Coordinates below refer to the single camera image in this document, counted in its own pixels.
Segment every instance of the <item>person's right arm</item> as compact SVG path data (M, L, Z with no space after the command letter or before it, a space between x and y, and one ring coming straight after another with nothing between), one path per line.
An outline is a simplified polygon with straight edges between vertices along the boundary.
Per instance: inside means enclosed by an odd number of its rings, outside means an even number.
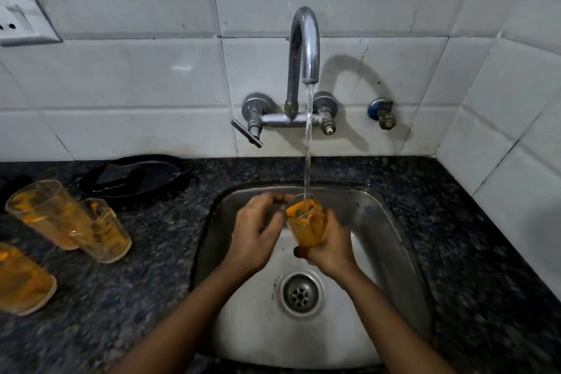
M455 370L392 307L358 267L351 235L326 212L325 238L313 247L296 247L296 257L316 264L347 292L378 354L392 374L449 374Z

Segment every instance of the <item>forearm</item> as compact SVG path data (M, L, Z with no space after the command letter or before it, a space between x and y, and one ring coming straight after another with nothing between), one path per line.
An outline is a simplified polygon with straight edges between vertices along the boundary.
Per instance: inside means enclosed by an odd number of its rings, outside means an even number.
M346 272L337 282L351 297L370 340L392 374L455 372L359 268Z
M193 360L200 337L247 277L239 269L219 266L110 372L185 372Z

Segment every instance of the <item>chrome faucet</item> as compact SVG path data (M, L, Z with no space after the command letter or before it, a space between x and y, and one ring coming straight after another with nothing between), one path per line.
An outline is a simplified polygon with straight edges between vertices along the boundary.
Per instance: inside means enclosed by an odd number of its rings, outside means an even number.
M243 101L242 115L247 121L247 129L237 120L231 124L258 148L263 146L259 139L263 126L305 127L307 116L298 112L298 86L300 67L302 82L315 84L319 81L319 30L314 11L303 6L296 11L290 31L288 51L288 86L284 112L278 112L277 105L262 93L249 94ZM314 94L312 125L319 125L326 135L336 130L333 118L337 115L337 100L328 92Z

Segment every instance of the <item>hand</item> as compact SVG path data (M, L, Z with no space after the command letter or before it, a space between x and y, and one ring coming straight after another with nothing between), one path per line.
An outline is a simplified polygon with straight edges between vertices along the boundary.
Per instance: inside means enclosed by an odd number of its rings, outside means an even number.
M238 211L232 233L232 243L223 265L236 269L249 278L265 267L286 221L284 210L277 211L269 225L263 229L267 209L273 203L292 203L293 195L266 192L249 200Z
M358 269L352 252L351 233L341 226L331 209L326 211L325 221L323 241L312 247L296 247L294 255L312 262L339 283L348 272Z

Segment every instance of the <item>person's left hand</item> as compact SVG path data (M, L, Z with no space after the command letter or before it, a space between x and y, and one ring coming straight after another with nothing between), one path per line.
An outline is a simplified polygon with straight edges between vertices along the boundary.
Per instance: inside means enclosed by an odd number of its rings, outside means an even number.
M279 192L266 192L249 200L238 211L232 233L232 243L222 262L240 274L251 276L265 267L286 221L284 210L276 212L269 225L263 229L267 209L273 203L292 203L294 196Z

